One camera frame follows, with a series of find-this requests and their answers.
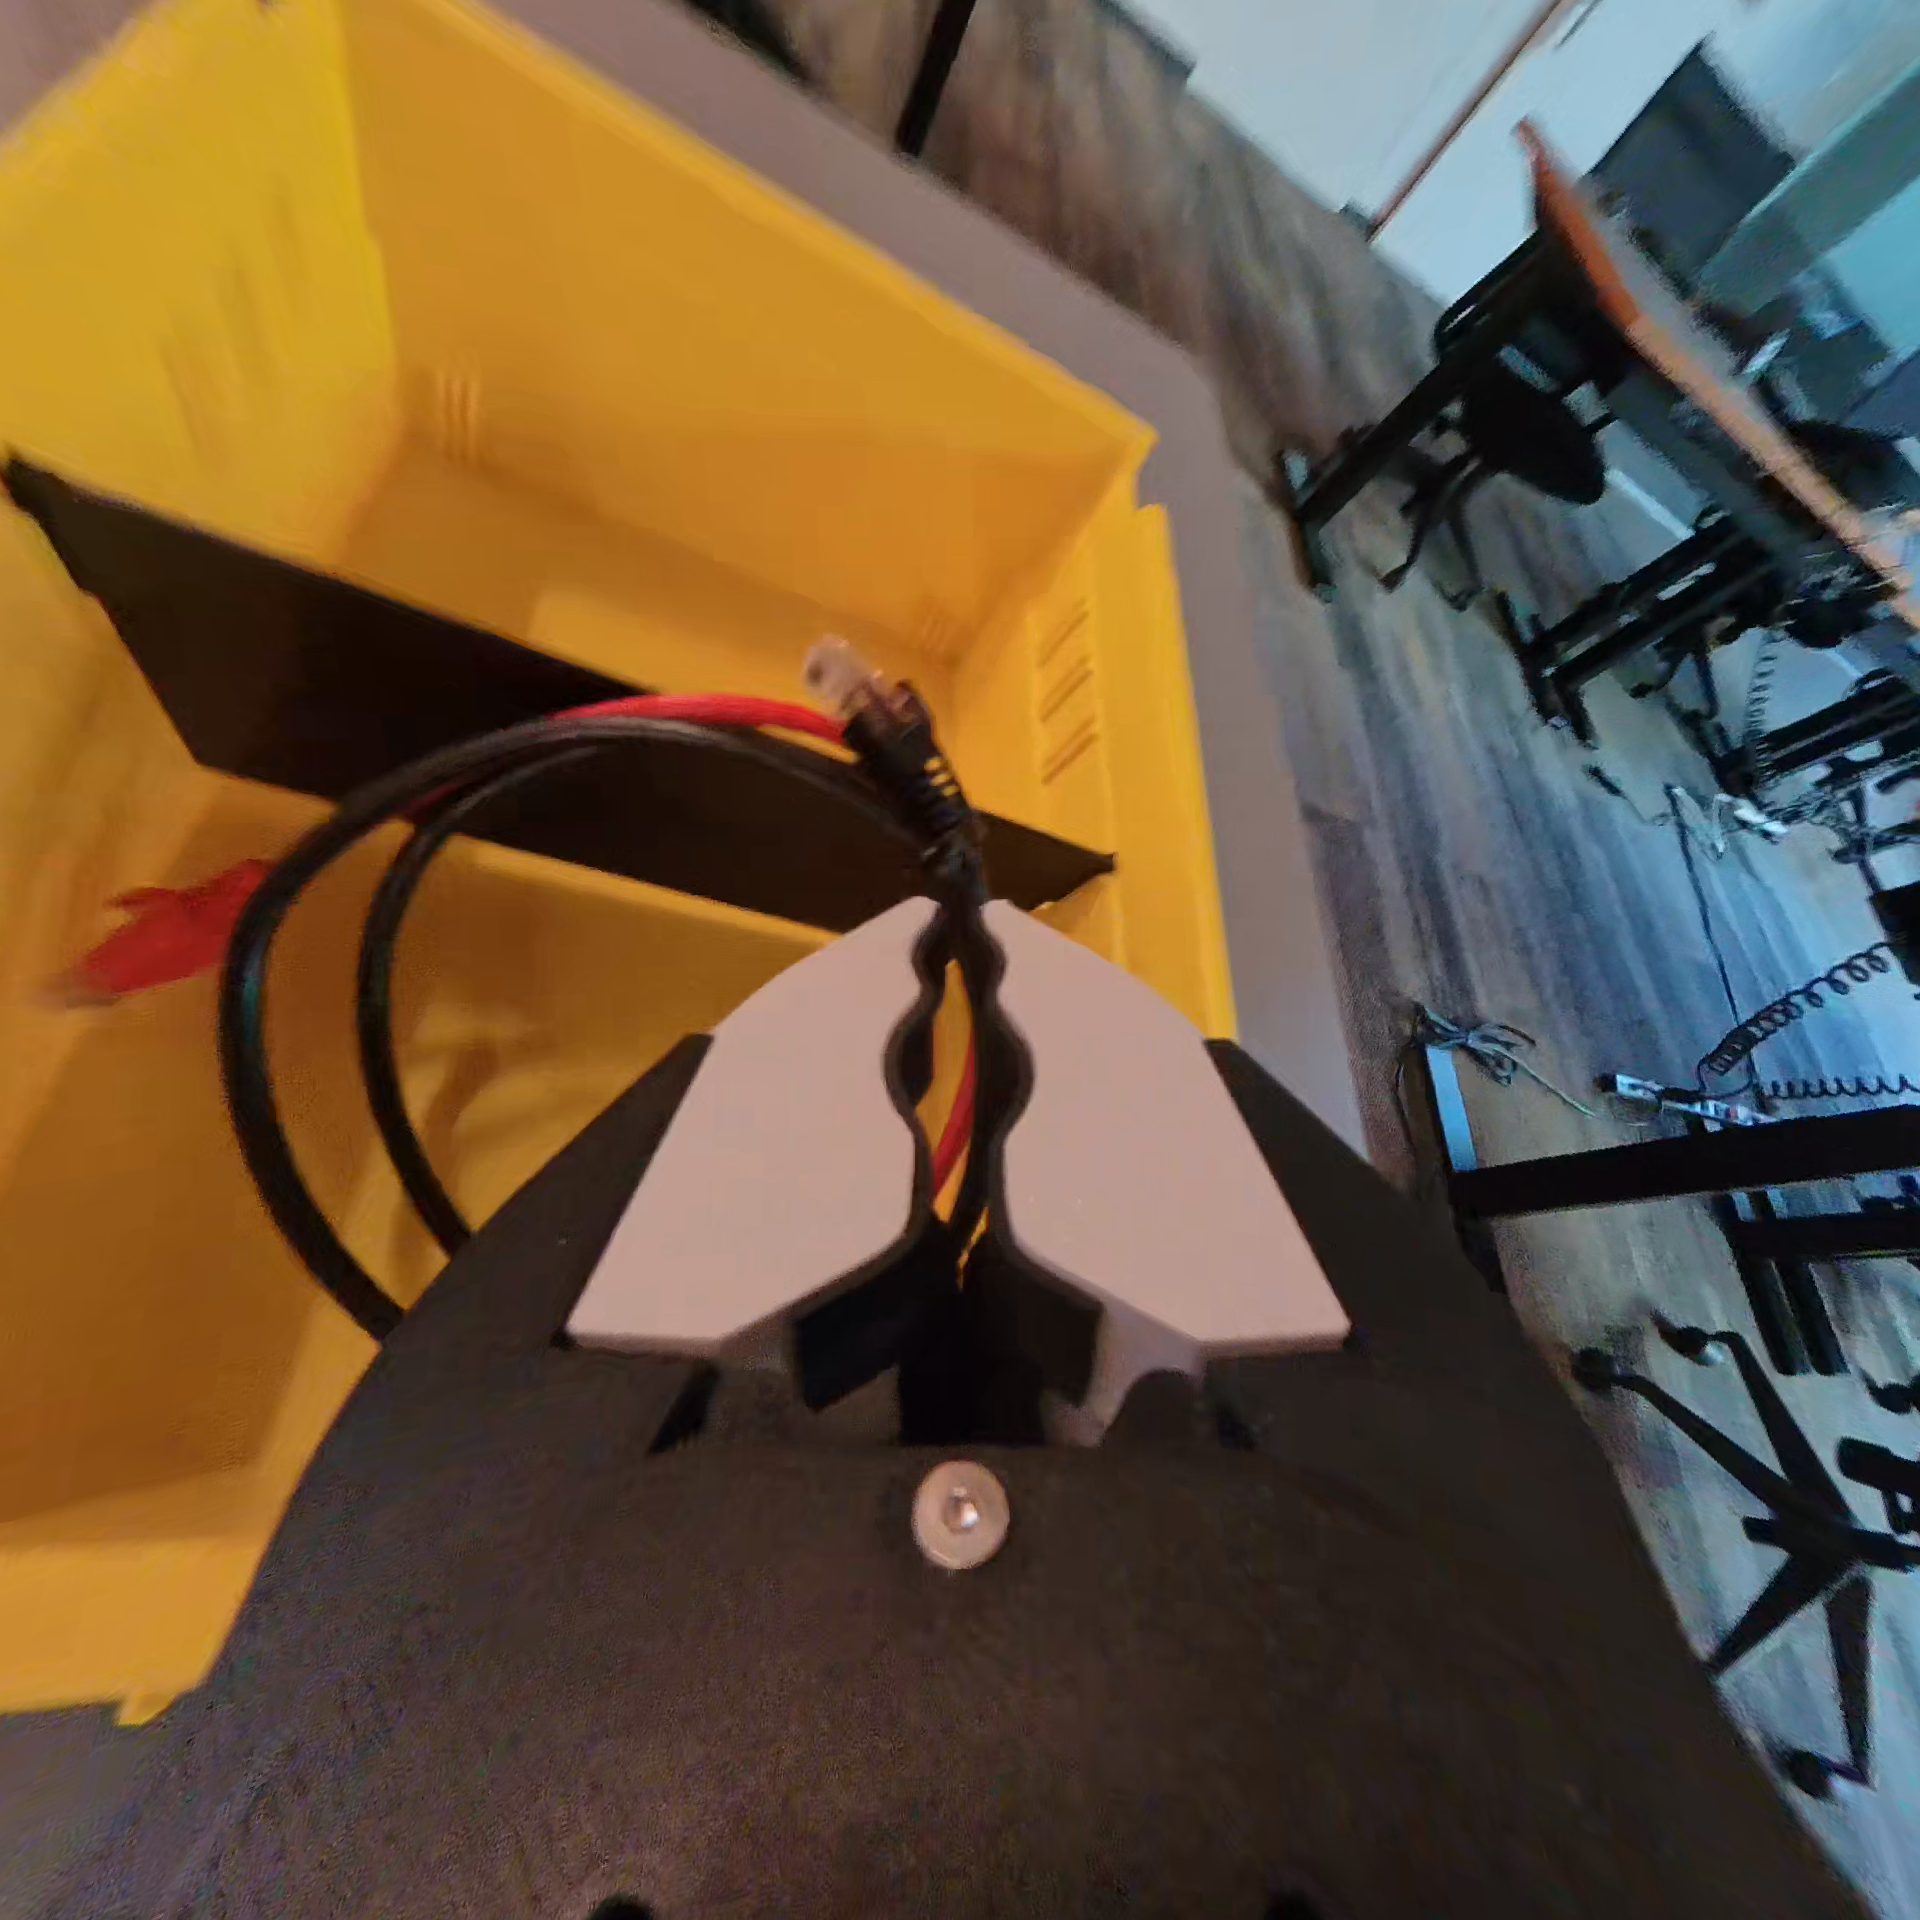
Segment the black table leg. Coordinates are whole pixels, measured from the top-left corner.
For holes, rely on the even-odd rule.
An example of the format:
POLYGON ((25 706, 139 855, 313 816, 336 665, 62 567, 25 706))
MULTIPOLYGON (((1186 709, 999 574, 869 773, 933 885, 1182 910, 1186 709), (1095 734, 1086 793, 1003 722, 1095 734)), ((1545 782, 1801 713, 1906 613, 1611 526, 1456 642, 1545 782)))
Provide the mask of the black table leg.
POLYGON ((967 43, 974 11, 976 2, 937 2, 930 14, 894 130, 896 153, 907 160, 917 160, 926 151, 933 121, 967 43))

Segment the black chair base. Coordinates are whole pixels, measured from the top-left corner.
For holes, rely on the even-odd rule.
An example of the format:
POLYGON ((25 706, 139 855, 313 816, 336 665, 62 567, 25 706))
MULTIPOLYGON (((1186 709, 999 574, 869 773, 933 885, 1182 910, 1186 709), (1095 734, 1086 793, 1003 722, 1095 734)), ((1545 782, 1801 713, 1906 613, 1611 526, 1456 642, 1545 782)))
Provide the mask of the black chair base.
POLYGON ((1833 1467, 1815 1451, 1767 1365, 1739 1333, 1678 1326, 1662 1317, 1653 1326, 1678 1358, 1701 1367, 1735 1367, 1769 1447, 1769 1458, 1755 1456, 1614 1351, 1589 1346, 1568 1358, 1568 1374, 1582 1390, 1602 1399, 1643 1401, 1760 1506, 1742 1518, 1742 1531, 1778 1561, 1739 1618, 1703 1655, 1703 1669, 1719 1682, 1792 1621, 1819 1614, 1831 1650, 1842 1753, 1826 1758, 1806 1746, 1781 1746, 1771 1760, 1781 1778, 1813 1803, 1831 1803, 1847 1790, 1870 1790, 1874 1579, 1906 1577, 1918 1568, 1915 1461, 1854 1438, 1838 1445, 1835 1470, 1879 1495, 1888 1511, 1881 1525, 1863 1525, 1833 1467))

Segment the wooden top office desk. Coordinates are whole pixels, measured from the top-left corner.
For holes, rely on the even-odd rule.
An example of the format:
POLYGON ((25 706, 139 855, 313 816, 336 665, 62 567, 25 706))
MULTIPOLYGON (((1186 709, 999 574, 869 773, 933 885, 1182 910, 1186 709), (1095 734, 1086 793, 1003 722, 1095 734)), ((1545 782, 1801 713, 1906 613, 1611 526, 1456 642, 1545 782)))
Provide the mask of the wooden top office desk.
POLYGON ((1703 505, 1678 544, 1554 624, 1502 610, 1531 706, 1552 729, 1593 745, 1593 681, 1671 642, 1705 656, 1719 624, 1801 642, 1886 631, 1911 654, 1915 576, 1890 512, 1870 510, 1815 453, 1810 425, 1765 398, 1758 322, 1685 297, 1531 119, 1515 137, 1531 235, 1442 313, 1431 368, 1378 423, 1349 430, 1319 464, 1275 459, 1271 487, 1305 583, 1330 599, 1330 523, 1376 480, 1413 473, 1408 448, 1435 462, 1461 450, 1447 425, 1454 402, 1472 373, 1499 361, 1563 395, 1584 423, 1630 432, 1703 505))

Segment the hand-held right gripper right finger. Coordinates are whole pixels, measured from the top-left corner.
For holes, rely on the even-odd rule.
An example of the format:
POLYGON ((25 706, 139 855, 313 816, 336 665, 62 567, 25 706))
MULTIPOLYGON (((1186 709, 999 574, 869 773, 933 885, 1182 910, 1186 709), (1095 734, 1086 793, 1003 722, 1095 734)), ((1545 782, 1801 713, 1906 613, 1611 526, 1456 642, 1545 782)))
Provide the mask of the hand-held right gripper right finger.
POLYGON ((1090 1449, 1141 1381, 1353 1330, 1202 1031, 1003 901, 967 926, 978 1314, 1040 1431, 1090 1449))

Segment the white power strip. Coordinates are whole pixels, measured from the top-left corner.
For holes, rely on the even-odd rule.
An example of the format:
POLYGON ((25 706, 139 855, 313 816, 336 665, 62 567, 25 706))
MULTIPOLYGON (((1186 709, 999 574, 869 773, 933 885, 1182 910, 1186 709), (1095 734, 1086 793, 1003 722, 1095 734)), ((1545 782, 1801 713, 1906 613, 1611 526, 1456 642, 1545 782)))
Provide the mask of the white power strip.
POLYGON ((1739 1099, 1705 1095, 1691 1088, 1666 1088, 1627 1072, 1605 1072, 1593 1081, 1605 1099, 1648 1118, 1698 1120, 1710 1127, 1744 1129, 1769 1122, 1769 1115, 1739 1099))

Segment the black desk frame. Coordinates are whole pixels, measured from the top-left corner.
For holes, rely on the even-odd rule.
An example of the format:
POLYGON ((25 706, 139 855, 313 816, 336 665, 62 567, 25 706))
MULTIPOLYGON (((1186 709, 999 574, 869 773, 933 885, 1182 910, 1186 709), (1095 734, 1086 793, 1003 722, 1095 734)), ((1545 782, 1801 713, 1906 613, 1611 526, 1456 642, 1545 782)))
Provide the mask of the black desk frame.
POLYGON ((1458 1067, 1506 1065, 1543 1088, 1543 1077, 1518 1056, 1520 1042, 1511 1026, 1447 1026, 1419 1015, 1401 1056, 1419 1131, 1438 1154, 1447 1214, 1481 1275, 1504 1289, 1493 1237, 1502 1221, 1701 1202, 1776 1374, 1840 1376, 1840 1333, 1817 1271, 1858 1262, 1915 1266, 1915 1106, 1723 1129, 1680 1120, 1675 1136, 1483 1166, 1458 1067))

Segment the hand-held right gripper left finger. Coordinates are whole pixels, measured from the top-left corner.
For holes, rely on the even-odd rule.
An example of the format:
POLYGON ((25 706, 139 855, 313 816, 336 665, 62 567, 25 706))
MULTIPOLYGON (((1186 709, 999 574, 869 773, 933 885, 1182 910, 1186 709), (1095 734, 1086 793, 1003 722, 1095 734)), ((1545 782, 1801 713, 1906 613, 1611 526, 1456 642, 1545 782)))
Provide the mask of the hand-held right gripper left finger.
POLYGON ((827 1408, 921 1349, 958 1298, 919 1120, 942 910, 907 898, 709 1035, 567 1337, 770 1367, 827 1408))

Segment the black bin divider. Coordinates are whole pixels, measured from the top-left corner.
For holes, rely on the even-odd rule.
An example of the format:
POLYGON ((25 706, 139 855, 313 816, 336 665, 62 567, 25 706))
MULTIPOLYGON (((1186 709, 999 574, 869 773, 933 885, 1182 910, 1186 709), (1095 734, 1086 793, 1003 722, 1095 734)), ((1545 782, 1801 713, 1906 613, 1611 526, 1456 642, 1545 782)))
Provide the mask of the black bin divider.
MULTIPOLYGON (((18 457, 5 489, 107 613, 201 766, 343 800, 425 754, 626 688, 491 631, 277 560, 18 457)), ((473 832, 574 866, 843 933, 921 889, 855 800, 713 750, 629 747, 494 805, 473 832)))

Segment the black office chair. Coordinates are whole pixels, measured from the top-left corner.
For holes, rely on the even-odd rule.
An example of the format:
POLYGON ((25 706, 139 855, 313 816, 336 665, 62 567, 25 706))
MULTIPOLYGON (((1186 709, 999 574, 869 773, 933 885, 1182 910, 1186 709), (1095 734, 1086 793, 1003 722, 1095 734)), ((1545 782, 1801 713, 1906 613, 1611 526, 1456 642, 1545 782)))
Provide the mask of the black office chair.
POLYGON ((1442 597, 1451 610, 1467 610, 1488 592, 1467 528, 1470 501, 1504 475, 1568 507, 1591 507, 1605 496, 1607 466, 1595 425, 1584 423, 1563 395, 1538 389, 1499 361, 1467 377, 1447 425, 1461 441, 1454 457, 1435 462, 1408 448, 1408 471, 1415 475, 1403 505, 1408 549, 1399 565, 1376 578, 1385 592, 1403 587, 1433 533, 1447 526, 1465 583, 1442 590, 1442 597))

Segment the yellow plastic bin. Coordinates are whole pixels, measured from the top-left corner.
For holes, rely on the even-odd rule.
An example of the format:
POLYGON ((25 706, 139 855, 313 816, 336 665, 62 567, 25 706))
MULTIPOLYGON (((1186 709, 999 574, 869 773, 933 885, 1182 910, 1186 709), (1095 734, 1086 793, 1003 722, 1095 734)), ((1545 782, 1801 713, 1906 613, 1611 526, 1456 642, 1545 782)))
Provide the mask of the yellow plastic bin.
MULTIPOLYGON (((919 686, 997 887, 1237 1031, 1157 427, 480 5, 162 5, 5 135, 5 462, 624 688, 919 686)), ((215 773, 5 489, 5 1714, 165 1712, 370 1333, 226 1118, 215 773)))

